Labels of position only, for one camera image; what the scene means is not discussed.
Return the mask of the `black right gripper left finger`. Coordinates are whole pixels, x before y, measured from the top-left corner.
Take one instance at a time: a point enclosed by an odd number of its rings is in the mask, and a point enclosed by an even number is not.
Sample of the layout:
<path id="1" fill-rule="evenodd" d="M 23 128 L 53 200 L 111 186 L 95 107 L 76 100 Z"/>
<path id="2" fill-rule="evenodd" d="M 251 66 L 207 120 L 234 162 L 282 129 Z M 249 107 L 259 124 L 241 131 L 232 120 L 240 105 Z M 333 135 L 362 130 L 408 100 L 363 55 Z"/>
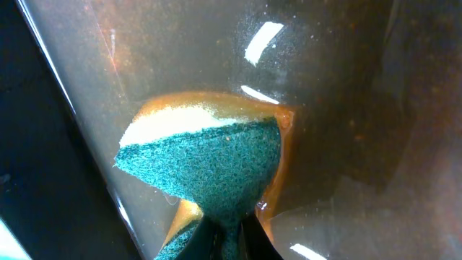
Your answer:
<path id="1" fill-rule="evenodd" d="M 222 260 L 222 229 L 203 217 L 176 260 Z"/>

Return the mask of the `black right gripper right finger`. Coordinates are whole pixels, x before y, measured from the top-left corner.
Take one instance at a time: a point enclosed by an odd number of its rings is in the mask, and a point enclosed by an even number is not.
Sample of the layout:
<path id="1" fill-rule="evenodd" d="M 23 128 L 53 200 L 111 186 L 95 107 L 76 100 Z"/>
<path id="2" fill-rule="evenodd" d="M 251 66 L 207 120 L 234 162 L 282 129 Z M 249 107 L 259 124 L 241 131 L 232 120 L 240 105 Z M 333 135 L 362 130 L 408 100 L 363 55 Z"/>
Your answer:
<path id="1" fill-rule="evenodd" d="M 243 260 L 283 260 L 254 213 L 249 214 L 240 222 L 240 258 Z"/>

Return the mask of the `green yellow sponge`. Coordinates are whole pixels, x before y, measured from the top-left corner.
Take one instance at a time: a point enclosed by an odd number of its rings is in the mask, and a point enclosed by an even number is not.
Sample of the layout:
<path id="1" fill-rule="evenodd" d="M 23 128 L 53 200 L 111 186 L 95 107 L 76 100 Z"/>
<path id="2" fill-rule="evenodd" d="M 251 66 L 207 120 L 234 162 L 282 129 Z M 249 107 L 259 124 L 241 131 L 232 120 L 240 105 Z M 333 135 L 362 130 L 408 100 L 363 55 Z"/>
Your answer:
<path id="1" fill-rule="evenodd" d="M 241 222 L 261 220 L 273 202 L 292 130 L 291 108 L 218 92 L 178 92 L 149 100 L 119 142 L 115 166 L 180 201 L 158 259 L 242 259 Z"/>

